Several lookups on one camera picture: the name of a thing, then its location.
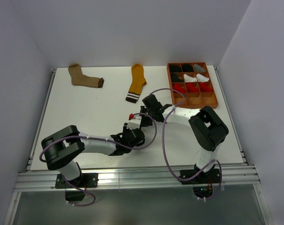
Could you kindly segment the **mustard yellow striped sock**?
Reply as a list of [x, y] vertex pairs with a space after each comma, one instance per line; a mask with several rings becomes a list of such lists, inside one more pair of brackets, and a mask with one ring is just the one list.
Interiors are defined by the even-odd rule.
[[135, 64], [131, 67], [132, 82], [125, 98], [126, 101], [137, 103], [143, 87], [147, 84], [144, 77], [144, 68], [141, 64]]

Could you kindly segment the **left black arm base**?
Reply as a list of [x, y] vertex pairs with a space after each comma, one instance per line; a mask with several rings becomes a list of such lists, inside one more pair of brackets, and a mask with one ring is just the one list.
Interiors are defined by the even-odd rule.
[[[68, 181], [62, 174], [56, 177], [55, 189], [65, 190], [65, 200], [68, 204], [84, 207], [95, 203], [96, 197], [88, 188], [96, 188], [98, 185], [98, 173], [82, 173], [78, 178]], [[80, 204], [87, 196], [92, 197], [91, 203]]]

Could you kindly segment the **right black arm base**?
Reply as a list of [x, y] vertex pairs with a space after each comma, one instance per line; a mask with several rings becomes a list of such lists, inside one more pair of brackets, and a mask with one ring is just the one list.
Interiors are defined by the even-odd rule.
[[222, 189], [222, 172], [220, 169], [212, 168], [209, 172], [201, 172], [191, 179], [199, 169], [181, 170], [180, 178], [188, 181], [180, 181], [182, 185], [193, 185], [192, 189], [197, 198], [201, 200], [210, 199]]

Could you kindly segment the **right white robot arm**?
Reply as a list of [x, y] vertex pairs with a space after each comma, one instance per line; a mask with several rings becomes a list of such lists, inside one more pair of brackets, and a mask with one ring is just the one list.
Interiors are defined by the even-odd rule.
[[198, 144], [200, 157], [195, 164], [195, 179], [204, 183], [211, 177], [215, 168], [219, 147], [229, 130], [214, 109], [208, 105], [201, 109], [181, 108], [171, 104], [162, 105], [154, 94], [142, 102], [148, 114], [157, 122], [176, 123], [192, 128]]

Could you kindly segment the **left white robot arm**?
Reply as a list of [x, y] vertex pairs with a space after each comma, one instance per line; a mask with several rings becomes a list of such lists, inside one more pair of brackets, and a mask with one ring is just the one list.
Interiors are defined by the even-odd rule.
[[39, 159], [47, 164], [48, 170], [59, 171], [68, 184], [78, 187], [82, 184], [83, 175], [74, 158], [79, 154], [121, 156], [144, 143], [145, 135], [139, 128], [124, 128], [116, 135], [98, 137], [80, 133], [75, 125], [70, 125], [42, 140], [43, 151]]

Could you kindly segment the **red rolled sock left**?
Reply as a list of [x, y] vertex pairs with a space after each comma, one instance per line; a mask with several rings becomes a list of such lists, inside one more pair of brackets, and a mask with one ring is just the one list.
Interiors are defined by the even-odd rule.
[[183, 86], [179, 85], [178, 83], [175, 83], [173, 85], [173, 89], [180, 92], [180, 93], [186, 93], [185, 89]]

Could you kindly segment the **red rolled sock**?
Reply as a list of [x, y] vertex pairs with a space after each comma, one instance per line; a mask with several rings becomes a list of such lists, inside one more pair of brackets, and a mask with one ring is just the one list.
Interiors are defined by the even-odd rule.
[[179, 85], [178, 83], [175, 83], [173, 85], [173, 89], [180, 92], [180, 93], [186, 93], [185, 89], [183, 86]]
[[213, 92], [213, 89], [204, 82], [199, 83], [199, 88], [201, 92]]
[[195, 86], [195, 83], [186, 83], [186, 89], [188, 93], [199, 93], [199, 88]]

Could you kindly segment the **black rolled sock middle-left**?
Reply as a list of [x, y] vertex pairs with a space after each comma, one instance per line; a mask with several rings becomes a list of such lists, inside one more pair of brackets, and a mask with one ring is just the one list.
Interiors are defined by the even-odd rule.
[[173, 83], [182, 83], [182, 82], [184, 82], [184, 80], [183, 79], [181, 79], [177, 74], [175, 74], [175, 73], [171, 73], [170, 74], [170, 76], [171, 76], [171, 80], [172, 80], [172, 82]]

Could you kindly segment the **white rolled sock middle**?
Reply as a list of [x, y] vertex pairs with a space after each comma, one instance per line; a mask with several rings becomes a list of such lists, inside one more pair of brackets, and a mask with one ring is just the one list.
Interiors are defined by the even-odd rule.
[[189, 76], [187, 74], [184, 74], [184, 81], [186, 83], [196, 83], [198, 80], [196, 77], [192, 77], [192, 76]]

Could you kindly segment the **black rolled sock back-middle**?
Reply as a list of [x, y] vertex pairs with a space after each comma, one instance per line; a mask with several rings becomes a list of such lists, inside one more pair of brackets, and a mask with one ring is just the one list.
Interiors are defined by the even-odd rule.
[[192, 64], [181, 64], [183, 72], [194, 72]]

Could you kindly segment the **red rolled sock right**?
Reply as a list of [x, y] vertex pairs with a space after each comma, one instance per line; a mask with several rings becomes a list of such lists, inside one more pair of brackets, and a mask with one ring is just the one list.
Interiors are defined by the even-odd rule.
[[213, 89], [204, 82], [199, 83], [199, 88], [201, 92], [213, 92]]

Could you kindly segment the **white rolled sock right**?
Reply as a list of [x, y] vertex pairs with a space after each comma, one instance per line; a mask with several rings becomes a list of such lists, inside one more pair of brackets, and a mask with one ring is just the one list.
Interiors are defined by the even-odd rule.
[[196, 74], [196, 78], [197, 78], [197, 81], [200, 82], [200, 83], [206, 83], [206, 82], [209, 82], [209, 78], [208, 77], [205, 77], [204, 75], [201, 75], [201, 74]]

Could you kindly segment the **grey rolled sock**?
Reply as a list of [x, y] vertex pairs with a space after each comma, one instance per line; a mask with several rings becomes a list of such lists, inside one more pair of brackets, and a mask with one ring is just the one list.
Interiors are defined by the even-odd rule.
[[194, 70], [195, 72], [206, 72], [206, 70], [198, 64], [194, 64]]

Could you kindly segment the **brown sock on table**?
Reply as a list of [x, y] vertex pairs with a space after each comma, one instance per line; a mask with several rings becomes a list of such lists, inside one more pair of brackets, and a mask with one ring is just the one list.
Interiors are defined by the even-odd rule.
[[90, 77], [83, 74], [79, 64], [71, 64], [68, 67], [71, 83], [74, 86], [83, 86], [89, 88], [102, 88], [104, 84], [103, 78]]

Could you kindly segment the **aluminium frame rail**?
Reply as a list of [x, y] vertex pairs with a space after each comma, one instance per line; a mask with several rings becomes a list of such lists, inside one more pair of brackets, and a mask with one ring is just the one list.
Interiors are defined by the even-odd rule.
[[[183, 185], [174, 178], [166, 167], [83, 170], [97, 173], [97, 190], [136, 188], [175, 188]], [[17, 176], [15, 192], [56, 191], [55, 171], [27, 171]], [[259, 184], [260, 179], [253, 165], [223, 165], [224, 185]]]

